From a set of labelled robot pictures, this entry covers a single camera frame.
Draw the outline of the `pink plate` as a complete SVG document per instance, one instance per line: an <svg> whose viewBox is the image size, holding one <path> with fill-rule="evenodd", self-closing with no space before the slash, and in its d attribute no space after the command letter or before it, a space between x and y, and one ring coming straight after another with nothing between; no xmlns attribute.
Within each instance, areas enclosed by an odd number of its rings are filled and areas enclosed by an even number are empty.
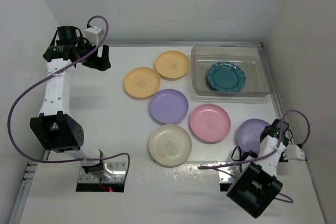
<svg viewBox="0 0 336 224"><path fill-rule="evenodd" d="M189 124L194 135L206 143L222 141L231 129L228 113L211 103L196 107L190 115Z"/></svg>

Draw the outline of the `teal ornate plate back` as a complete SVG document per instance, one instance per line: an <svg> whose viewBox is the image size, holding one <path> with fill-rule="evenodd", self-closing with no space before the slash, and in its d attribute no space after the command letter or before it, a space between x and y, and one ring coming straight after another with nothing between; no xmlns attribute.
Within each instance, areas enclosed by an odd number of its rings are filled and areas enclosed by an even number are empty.
<svg viewBox="0 0 336 224"><path fill-rule="evenodd" d="M243 89L246 76L239 66L231 62L218 62L209 68L206 80L212 90L238 92Z"/></svg>

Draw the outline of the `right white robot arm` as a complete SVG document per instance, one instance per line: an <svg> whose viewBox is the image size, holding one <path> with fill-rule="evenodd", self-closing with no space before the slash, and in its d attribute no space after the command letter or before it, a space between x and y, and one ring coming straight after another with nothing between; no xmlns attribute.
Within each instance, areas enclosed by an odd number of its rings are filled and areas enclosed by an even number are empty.
<svg viewBox="0 0 336 224"><path fill-rule="evenodd" d="M260 135L259 156L264 159L249 163L229 187L226 196L253 218L258 218L282 189L277 167L289 139L287 122L275 119Z"/></svg>

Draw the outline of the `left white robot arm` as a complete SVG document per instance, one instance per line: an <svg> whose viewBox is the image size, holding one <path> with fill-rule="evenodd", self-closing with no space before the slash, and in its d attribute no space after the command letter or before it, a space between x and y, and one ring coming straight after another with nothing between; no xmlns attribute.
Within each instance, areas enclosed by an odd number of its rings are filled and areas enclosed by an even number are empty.
<svg viewBox="0 0 336 224"><path fill-rule="evenodd" d="M84 31L74 26L57 28L43 55L50 78L44 101L39 115L30 119L29 125L45 150L79 158L87 174L108 181L113 176L113 167L101 160L101 150L85 143L82 126L70 116L70 85L76 67L57 72L95 49L103 35L104 29L97 26L88 26Z"/></svg>

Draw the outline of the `cream plate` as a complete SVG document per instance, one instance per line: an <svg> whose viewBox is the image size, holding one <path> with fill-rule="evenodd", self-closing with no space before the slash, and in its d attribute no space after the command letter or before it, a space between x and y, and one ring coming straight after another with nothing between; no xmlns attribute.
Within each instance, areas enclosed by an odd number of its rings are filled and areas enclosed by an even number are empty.
<svg viewBox="0 0 336 224"><path fill-rule="evenodd" d="M188 160L192 140L185 129L175 124L158 127L149 137L149 152L160 165L175 167Z"/></svg>

